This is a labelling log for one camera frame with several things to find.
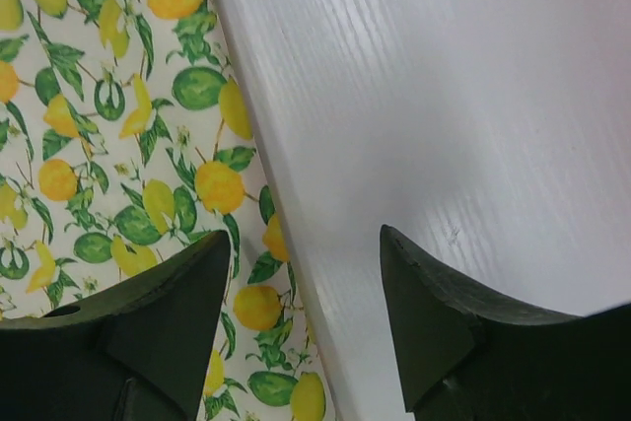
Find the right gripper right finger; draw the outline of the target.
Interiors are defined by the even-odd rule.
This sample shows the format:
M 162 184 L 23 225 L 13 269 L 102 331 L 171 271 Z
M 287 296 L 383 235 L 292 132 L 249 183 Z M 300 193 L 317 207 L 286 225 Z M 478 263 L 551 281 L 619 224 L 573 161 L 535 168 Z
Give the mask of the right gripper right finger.
M 418 420 L 626 420 L 630 309 L 541 308 L 444 264 L 394 227 L 380 263 L 405 410 Z

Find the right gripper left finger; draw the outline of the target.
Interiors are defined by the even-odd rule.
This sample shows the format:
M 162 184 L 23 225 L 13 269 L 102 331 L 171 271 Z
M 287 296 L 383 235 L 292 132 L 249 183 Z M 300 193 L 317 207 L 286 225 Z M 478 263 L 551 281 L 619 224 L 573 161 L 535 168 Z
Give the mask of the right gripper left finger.
M 231 249 L 215 231 L 88 298 L 2 321 L 2 419 L 195 419 Z

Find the lemon print skirt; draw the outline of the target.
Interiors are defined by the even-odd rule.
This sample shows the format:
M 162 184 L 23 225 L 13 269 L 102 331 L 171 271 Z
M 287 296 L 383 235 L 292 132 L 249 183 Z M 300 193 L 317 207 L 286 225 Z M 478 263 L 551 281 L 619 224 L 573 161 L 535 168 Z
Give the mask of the lemon print skirt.
M 335 419 L 214 0 L 1 0 L 1 317 L 213 231 L 231 262 L 198 418 Z

